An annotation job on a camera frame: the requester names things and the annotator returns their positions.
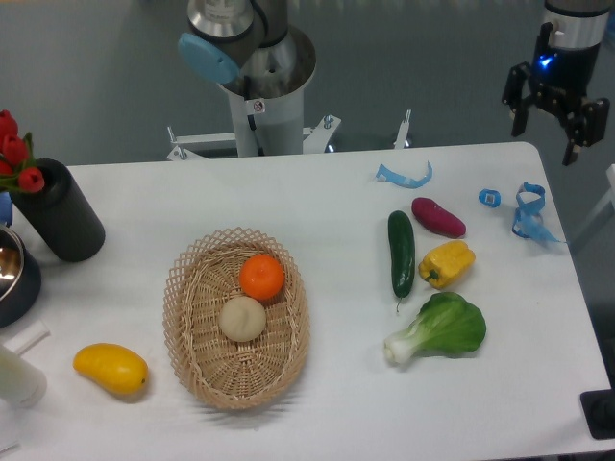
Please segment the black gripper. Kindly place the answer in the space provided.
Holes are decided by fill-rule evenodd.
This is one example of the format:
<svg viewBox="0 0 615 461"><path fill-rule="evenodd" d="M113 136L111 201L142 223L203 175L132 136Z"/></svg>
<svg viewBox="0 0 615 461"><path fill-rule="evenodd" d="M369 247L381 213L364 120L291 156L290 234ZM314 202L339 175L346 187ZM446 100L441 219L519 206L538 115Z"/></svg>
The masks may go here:
<svg viewBox="0 0 615 461"><path fill-rule="evenodd" d="M569 166L577 161L584 148L603 140L610 101L606 98L583 101L600 44L564 47L555 44L557 34L554 22L542 24L530 67L527 62L521 62L509 69L502 103L508 106L512 116L513 137L525 132L534 99L538 108L566 121L568 143L562 164ZM528 80L532 95L524 96Z"/></svg>

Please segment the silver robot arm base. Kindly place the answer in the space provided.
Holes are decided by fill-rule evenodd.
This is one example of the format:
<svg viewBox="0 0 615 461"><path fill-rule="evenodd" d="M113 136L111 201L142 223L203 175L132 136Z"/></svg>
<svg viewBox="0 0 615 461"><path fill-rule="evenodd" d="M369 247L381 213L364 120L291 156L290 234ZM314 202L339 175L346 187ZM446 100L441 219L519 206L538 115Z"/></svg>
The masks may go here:
<svg viewBox="0 0 615 461"><path fill-rule="evenodd" d="M286 1L190 1L186 14L179 53L199 77L246 100L283 97L310 82L315 49L288 22Z"/></svg>

